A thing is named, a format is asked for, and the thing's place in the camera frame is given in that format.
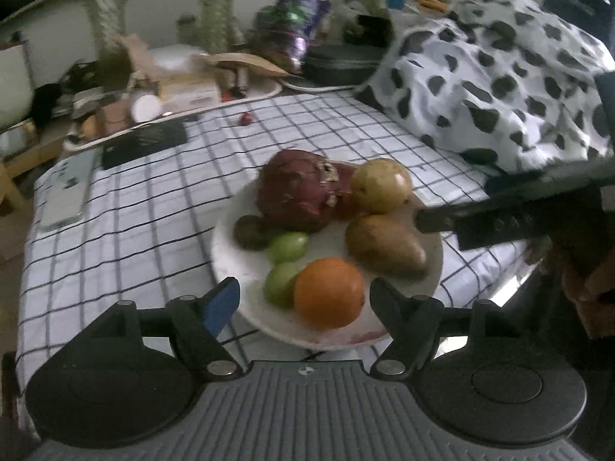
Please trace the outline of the person right hand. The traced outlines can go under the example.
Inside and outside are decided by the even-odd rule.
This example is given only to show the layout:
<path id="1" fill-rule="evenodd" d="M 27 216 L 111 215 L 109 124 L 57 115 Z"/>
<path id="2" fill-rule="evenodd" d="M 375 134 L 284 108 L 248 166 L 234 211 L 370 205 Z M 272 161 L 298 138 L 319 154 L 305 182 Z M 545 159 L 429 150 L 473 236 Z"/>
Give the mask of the person right hand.
<path id="1" fill-rule="evenodd" d="M 525 263 L 543 261 L 543 270 L 557 274 L 566 298 L 574 305 L 592 339 L 614 335 L 614 248 L 591 273 L 581 274 L 550 238 L 530 241 Z"/>

